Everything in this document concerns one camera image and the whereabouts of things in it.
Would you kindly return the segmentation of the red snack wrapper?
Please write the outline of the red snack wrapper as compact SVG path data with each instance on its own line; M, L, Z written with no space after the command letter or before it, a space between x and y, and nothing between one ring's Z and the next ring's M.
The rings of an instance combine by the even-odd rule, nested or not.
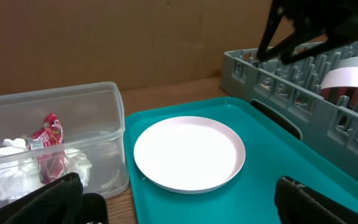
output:
M63 144L63 128L54 113L50 113L43 121L42 127L34 132L27 141L30 150ZM40 181L49 184L65 173L65 151L57 151L35 157L38 163Z

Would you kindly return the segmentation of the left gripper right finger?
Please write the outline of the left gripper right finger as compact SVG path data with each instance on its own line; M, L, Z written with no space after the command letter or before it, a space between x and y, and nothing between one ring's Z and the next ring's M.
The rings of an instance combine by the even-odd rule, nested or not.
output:
M358 213L289 176L277 180L274 202L284 224L358 224Z

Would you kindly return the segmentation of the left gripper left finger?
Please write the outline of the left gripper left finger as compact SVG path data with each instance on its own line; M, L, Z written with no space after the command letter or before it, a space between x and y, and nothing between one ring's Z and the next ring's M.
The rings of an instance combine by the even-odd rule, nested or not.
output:
M82 196L79 175L69 173L0 208L0 224L74 223Z

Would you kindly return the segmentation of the white napkin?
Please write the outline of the white napkin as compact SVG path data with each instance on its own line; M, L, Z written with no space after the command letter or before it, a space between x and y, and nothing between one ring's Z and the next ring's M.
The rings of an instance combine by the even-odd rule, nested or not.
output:
M5 139L2 145L0 157L27 151L26 142L22 138ZM81 183L86 187L92 168L86 154L78 149L67 149L65 153L65 172L76 172L80 176ZM32 157L0 164L0 200L17 200L43 187L39 171Z

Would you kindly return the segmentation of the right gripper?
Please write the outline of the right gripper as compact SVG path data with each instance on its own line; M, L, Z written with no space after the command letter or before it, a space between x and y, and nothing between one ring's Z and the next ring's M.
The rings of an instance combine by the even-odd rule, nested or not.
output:
M282 63L290 64L358 40L358 0L277 0L275 4L257 51L261 62L280 56ZM291 21L293 33L269 48L284 16ZM327 36L325 42L295 55L297 46L321 35Z

